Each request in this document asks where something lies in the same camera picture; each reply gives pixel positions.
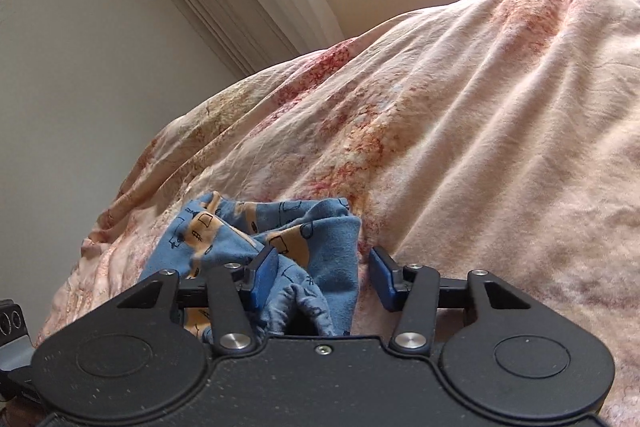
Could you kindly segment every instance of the folded clothing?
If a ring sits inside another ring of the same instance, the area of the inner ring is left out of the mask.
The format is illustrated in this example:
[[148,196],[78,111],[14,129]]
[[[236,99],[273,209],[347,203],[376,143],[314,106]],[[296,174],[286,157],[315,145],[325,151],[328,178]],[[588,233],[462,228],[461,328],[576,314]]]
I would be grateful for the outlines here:
[[[212,266],[244,265],[271,245],[278,251],[276,279],[263,308],[249,316],[258,338],[283,334],[299,313],[319,335],[348,335],[358,296],[359,231],[360,219],[344,198],[252,203],[213,192],[180,211],[140,279],[163,268],[193,278]],[[212,341],[207,309],[187,309],[184,326]]]

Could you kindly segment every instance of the bed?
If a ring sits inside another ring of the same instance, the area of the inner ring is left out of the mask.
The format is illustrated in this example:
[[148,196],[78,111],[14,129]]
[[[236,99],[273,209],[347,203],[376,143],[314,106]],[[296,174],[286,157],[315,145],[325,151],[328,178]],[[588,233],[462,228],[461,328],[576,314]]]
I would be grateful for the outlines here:
[[596,334],[602,415],[640,426],[640,0],[461,0],[234,84],[146,147],[38,341],[133,285],[188,200],[345,197],[352,333],[388,335],[370,247],[490,270]]

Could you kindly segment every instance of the triangular cutout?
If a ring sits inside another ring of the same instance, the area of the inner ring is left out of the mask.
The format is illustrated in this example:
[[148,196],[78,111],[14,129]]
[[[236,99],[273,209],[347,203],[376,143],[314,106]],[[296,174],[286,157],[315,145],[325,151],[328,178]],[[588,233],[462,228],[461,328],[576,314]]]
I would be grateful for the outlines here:
[[531,308],[525,301],[496,282],[484,283],[484,289],[489,297],[491,308],[495,310],[528,310]]
[[153,308],[158,302],[160,291],[162,290],[161,281],[153,281],[144,288],[141,288],[133,295],[130,295],[120,304],[118,308],[134,308],[134,309],[149,309]]

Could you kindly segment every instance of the screw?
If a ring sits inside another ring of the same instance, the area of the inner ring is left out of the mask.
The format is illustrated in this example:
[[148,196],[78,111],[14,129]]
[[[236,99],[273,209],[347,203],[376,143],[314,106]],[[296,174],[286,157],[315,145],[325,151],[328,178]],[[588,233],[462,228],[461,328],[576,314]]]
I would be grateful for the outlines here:
[[414,331],[400,333],[399,335],[396,335],[394,340],[398,346],[404,347],[404,349],[418,349],[427,343],[427,339],[424,335],[415,333]]
[[330,355],[332,351],[331,346],[316,346],[316,353],[318,355]]
[[251,338],[244,333],[227,333],[220,337],[220,346],[226,349],[244,349],[251,344]]

